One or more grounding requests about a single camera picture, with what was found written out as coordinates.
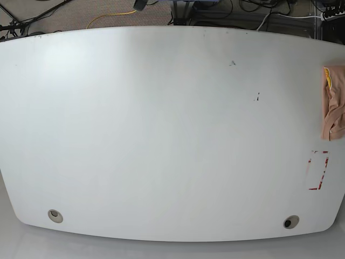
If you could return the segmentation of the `peach T-shirt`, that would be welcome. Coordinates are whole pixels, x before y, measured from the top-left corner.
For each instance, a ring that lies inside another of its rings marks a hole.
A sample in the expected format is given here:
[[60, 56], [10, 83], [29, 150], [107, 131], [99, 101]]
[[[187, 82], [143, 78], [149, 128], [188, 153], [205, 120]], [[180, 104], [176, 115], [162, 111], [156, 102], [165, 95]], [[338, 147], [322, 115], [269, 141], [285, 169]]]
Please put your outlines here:
[[344, 137], [344, 66], [324, 66], [322, 83], [321, 138], [332, 141]]

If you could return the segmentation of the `red tape rectangle marking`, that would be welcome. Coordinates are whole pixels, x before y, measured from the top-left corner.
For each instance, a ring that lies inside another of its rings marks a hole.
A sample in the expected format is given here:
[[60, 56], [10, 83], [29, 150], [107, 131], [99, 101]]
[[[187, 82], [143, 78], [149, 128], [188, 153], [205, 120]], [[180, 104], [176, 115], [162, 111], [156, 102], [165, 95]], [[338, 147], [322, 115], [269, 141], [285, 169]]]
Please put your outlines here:
[[329, 160], [328, 151], [312, 151], [307, 165], [306, 187], [320, 190]]

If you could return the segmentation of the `left table grommet hole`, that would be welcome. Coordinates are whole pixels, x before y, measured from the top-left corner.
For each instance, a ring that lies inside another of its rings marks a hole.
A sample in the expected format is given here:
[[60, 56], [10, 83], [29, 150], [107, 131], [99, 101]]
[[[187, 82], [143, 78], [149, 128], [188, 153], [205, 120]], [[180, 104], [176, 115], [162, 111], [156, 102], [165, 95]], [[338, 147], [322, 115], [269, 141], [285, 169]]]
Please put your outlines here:
[[63, 216], [57, 210], [50, 209], [47, 214], [48, 214], [49, 219], [53, 221], [54, 223], [63, 222]]

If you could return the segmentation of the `table grommet hole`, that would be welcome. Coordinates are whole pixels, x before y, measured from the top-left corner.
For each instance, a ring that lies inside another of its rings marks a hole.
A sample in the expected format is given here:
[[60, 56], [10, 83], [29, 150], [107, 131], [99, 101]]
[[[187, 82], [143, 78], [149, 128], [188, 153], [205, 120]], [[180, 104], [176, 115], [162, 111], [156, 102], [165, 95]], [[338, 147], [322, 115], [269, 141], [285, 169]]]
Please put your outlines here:
[[298, 225], [299, 221], [300, 219], [297, 215], [292, 215], [284, 221], [283, 226], [285, 229], [293, 229]]
[[53, 221], [54, 223], [63, 222], [63, 216], [57, 210], [50, 209], [47, 214], [48, 214], [49, 219]]

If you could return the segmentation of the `right table grommet hole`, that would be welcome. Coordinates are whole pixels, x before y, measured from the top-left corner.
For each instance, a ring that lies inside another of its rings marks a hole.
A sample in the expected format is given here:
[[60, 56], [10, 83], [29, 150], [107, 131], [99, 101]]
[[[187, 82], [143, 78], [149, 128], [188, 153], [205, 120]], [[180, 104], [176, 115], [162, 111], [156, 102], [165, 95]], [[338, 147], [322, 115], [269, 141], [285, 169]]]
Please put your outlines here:
[[300, 219], [297, 215], [292, 215], [284, 221], [283, 226], [285, 229], [293, 229], [298, 225], [299, 221]]

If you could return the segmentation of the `white power strip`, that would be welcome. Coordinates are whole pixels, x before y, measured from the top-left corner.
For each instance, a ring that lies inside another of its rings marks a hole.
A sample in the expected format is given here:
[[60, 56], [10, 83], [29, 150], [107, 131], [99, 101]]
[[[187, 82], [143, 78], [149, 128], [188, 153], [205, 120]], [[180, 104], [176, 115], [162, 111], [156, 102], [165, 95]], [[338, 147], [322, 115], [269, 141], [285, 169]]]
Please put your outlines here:
[[321, 15], [322, 21], [331, 21], [338, 18], [344, 17], [344, 5], [329, 6], [326, 7], [325, 11]]

